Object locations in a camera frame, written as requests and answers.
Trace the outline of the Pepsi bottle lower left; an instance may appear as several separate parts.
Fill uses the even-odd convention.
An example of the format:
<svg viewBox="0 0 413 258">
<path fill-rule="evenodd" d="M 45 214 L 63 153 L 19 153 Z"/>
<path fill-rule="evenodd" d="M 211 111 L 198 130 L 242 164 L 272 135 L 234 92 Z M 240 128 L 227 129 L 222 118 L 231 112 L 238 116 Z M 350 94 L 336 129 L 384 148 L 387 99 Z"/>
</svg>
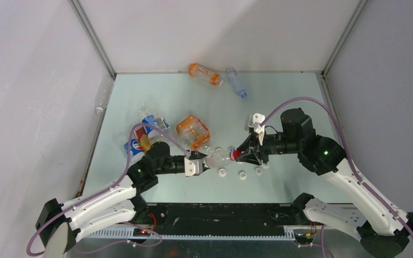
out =
<svg viewBox="0 0 413 258">
<path fill-rule="evenodd" d="M 143 149 L 141 148 L 137 139 L 132 138 L 130 141 L 124 144 L 125 151 L 129 154 L 130 159 L 138 159 L 144 156 Z"/>
</svg>

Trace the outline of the white cap beside orange bottle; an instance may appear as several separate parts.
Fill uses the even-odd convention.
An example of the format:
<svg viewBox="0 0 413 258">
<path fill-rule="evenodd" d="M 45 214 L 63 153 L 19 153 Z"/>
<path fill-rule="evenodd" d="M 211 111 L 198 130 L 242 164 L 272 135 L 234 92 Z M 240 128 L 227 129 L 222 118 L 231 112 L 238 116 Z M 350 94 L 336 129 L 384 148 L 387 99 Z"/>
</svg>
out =
<svg viewBox="0 0 413 258">
<path fill-rule="evenodd" d="M 206 151 L 207 151 L 208 154 L 211 154 L 211 153 L 213 153 L 215 150 L 214 150 L 213 147 L 208 147 L 208 148 L 206 149 Z"/>
</svg>

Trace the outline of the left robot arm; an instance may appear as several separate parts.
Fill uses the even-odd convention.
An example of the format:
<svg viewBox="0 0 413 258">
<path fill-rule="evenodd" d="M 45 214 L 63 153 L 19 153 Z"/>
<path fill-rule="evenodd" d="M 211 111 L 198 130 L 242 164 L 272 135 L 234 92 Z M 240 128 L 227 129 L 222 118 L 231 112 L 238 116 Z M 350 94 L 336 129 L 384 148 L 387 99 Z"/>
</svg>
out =
<svg viewBox="0 0 413 258">
<path fill-rule="evenodd" d="M 42 254 L 62 256 L 86 236 L 114 224 L 155 226 L 142 193 L 157 185 L 158 175 L 201 174 L 206 170 L 205 157 L 195 150 L 187 156 L 171 155 L 167 143 L 157 142 L 103 189 L 63 203 L 55 198 L 47 201 L 35 225 L 35 235 L 45 248 Z"/>
</svg>

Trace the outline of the red yellow label tea bottle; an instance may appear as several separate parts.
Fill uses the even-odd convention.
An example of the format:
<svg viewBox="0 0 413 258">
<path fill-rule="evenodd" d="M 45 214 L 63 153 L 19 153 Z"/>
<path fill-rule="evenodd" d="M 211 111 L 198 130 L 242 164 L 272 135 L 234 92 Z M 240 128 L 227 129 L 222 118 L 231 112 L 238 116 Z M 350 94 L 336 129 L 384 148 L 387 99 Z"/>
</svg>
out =
<svg viewBox="0 0 413 258">
<path fill-rule="evenodd" d="M 136 127 L 133 134 L 136 137 L 143 152 L 145 153 L 152 148 L 152 145 L 154 143 L 158 141 L 157 138 L 149 138 L 145 131 L 145 128 L 141 125 Z"/>
</svg>

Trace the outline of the white cap front middle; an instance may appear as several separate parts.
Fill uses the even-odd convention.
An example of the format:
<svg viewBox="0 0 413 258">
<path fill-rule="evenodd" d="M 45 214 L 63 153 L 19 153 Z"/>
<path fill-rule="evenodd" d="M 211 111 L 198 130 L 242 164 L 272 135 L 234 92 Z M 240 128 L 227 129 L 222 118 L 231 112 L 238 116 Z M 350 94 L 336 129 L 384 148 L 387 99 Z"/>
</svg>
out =
<svg viewBox="0 0 413 258">
<path fill-rule="evenodd" d="M 240 171 L 238 176 L 241 180 L 245 180 L 247 178 L 247 173 L 245 171 Z"/>
</svg>

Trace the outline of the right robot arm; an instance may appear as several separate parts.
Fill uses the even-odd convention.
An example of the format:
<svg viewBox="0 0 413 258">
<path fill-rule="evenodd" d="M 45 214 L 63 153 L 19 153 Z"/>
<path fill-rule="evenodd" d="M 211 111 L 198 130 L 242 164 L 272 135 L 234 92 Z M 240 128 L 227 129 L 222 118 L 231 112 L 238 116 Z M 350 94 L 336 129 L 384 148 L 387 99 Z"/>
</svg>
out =
<svg viewBox="0 0 413 258">
<path fill-rule="evenodd" d="M 282 131 L 268 134 L 265 116 L 249 115 L 245 124 L 249 135 L 235 151 L 235 160 L 263 165 L 270 155 L 296 154 L 303 167 L 345 194 L 355 211 L 331 207 L 302 193 L 291 203 L 295 223 L 304 225 L 312 221 L 331 226 L 358 240 L 373 257 L 401 254 L 413 233 L 413 212 L 404 211 L 386 198 L 348 160 L 339 143 L 317 134 L 310 116 L 302 109 L 285 110 L 280 119 Z"/>
</svg>

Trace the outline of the slim orange label bottle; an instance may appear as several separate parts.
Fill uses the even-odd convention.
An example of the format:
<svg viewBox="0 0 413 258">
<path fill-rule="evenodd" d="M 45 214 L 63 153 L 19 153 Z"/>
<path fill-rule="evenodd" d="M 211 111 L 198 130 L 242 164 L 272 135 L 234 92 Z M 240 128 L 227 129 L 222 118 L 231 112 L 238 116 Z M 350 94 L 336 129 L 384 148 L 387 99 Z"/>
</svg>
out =
<svg viewBox="0 0 413 258">
<path fill-rule="evenodd" d="M 208 70 L 197 63 L 191 63 L 188 67 L 188 74 L 210 85 L 219 86 L 224 84 L 221 75 L 215 71 Z"/>
</svg>

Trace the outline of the large orange label bottle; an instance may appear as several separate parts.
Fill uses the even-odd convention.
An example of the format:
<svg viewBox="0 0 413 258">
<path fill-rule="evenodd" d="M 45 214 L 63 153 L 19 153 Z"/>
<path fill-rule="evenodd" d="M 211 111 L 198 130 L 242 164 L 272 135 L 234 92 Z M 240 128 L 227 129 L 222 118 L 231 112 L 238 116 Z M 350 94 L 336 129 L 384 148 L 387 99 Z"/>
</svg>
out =
<svg viewBox="0 0 413 258">
<path fill-rule="evenodd" d="M 197 117 L 189 115 L 176 126 L 178 136 L 191 150 L 198 150 L 210 140 L 207 126 Z"/>
</svg>

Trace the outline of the Pepsi bottle blue label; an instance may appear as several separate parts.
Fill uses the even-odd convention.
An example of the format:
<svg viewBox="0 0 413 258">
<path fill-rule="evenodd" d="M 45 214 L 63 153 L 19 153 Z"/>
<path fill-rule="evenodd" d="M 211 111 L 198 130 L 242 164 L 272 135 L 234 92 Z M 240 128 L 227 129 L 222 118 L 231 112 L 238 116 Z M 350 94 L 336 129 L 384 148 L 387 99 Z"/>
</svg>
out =
<svg viewBox="0 0 413 258">
<path fill-rule="evenodd" d="M 142 123 L 150 125 L 150 127 L 145 126 L 144 129 L 149 139 L 157 138 L 160 134 L 155 128 L 160 129 L 158 122 L 156 120 L 155 112 L 153 112 L 148 107 L 142 107 L 140 109 L 141 115 L 143 116 Z"/>
</svg>

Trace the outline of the Nongfu Spring red label bottle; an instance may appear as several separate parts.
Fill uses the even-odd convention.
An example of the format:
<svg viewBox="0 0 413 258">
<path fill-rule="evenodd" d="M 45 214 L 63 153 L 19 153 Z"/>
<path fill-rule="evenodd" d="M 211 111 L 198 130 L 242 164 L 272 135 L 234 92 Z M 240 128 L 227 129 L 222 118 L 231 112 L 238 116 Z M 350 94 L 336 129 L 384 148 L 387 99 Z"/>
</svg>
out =
<svg viewBox="0 0 413 258">
<path fill-rule="evenodd" d="M 205 157 L 204 163 L 209 168 L 221 168 L 234 162 L 236 159 L 233 152 L 220 150 Z"/>
</svg>

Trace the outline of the clear bottle by wall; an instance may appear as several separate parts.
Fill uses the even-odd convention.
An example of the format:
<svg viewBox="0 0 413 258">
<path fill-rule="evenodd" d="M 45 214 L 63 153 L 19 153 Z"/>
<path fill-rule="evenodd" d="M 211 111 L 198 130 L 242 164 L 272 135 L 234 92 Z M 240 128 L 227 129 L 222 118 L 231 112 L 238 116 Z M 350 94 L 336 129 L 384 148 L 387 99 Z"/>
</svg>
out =
<svg viewBox="0 0 413 258">
<path fill-rule="evenodd" d="M 104 77 L 101 80 L 95 99 L 95 113 L 97 115 L 102 114 L 107 108 L 113 84 L 114 80 L 110 77 Z"/>
</svg>

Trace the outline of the white cap front right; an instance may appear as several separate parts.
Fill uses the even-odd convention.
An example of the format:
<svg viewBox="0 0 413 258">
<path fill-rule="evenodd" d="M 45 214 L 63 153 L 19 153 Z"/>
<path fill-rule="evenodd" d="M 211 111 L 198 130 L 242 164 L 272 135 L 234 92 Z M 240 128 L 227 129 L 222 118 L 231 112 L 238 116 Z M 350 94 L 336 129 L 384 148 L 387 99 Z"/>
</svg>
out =
<svg viewBox="0 0 413 258">
<path fill-rule="evenodd" d="M 261 167 L 256 167 L 254 171 L 257 175 L 262 175 L 263 173 L 263 169 Z"/>
</svg>

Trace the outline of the clear bluish water bottle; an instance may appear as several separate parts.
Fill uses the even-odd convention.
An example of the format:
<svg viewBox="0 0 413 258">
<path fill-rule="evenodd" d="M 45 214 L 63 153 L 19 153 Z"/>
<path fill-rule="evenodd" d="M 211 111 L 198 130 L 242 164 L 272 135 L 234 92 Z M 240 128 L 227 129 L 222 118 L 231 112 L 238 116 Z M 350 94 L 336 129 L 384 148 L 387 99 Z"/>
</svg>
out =
<svg viewBox="0 0 413 258">
<path fill-rule="evenodd" d="M 226 78 L 232 87 L 233 91 L 242 99 L 247 98 L 247 91 L 240 76 L 233 68 L 228 68 L 225 71 Z"/>
</svg>

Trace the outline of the red bottle cap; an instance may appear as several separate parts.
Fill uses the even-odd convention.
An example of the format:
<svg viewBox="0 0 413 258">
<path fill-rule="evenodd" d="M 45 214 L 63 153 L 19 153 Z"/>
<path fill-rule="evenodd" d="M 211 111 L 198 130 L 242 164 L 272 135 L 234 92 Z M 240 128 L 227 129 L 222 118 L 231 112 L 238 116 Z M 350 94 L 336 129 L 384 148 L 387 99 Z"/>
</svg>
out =
<svg viewBox="0 0 413 258">
<path fill-rule="evenodd" d="M 235 161 L 241 154 L 242 154 L 242 151 L 240 151 L 240 150 L 233 150 L 233 151 L 230 152 L 229 157 L 230 157 L 230 159 L 231 159 L 232 161 Z"/>
</svg>

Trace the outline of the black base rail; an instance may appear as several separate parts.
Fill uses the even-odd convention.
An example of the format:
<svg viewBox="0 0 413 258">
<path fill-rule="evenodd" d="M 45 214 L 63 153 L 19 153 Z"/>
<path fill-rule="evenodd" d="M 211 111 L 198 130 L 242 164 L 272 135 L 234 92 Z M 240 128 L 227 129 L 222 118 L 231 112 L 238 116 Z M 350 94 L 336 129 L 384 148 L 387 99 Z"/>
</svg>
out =
<svg viewBox="0 0 413 258">
<path fill-rule="evenodd" d="M 285 204 L 272 203 L 150 203 L 137 209 L 137 224 L 155 223 L 161 235 L 192 237 L 285 236 L 285 226 L 310 223 Z"/>
</svg>

